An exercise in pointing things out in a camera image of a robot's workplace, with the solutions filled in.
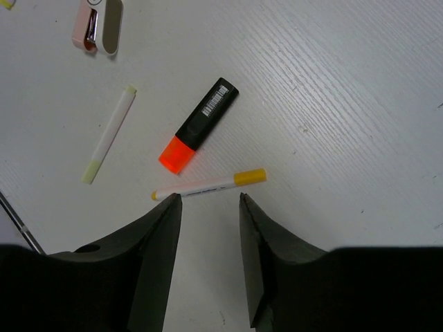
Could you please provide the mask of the orange black highlighter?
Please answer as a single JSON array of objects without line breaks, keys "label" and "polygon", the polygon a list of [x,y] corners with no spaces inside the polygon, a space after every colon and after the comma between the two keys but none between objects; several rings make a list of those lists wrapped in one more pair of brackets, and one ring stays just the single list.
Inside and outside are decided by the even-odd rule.
[{"label": "orange black highlighter", "polygon": [[226,79],[219,78],[159,156],[162,166],[173,174],[179,174],[204,144],[238,95],[236,87]]}]

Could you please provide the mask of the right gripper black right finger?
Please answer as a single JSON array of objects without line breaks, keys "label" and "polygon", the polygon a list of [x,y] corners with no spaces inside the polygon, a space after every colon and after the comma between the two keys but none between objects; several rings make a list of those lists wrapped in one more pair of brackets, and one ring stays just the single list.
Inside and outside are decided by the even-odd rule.
[{"label": "right gripper black right finger", "polygon": [[246,300],[255,331],[331,331],[332,261],[275,222],[248,195],[239,198]]}]

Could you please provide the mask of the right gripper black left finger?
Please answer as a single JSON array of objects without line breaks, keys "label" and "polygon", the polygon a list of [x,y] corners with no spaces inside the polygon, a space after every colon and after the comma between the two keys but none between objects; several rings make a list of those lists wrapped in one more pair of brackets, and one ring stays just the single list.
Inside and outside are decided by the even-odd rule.
[{"label": "right gripper black left finger", "polygon": [[59,272],[59,331],[162,331],[181,228],[172,194],[147,214],[73,252],[52,255]]}]

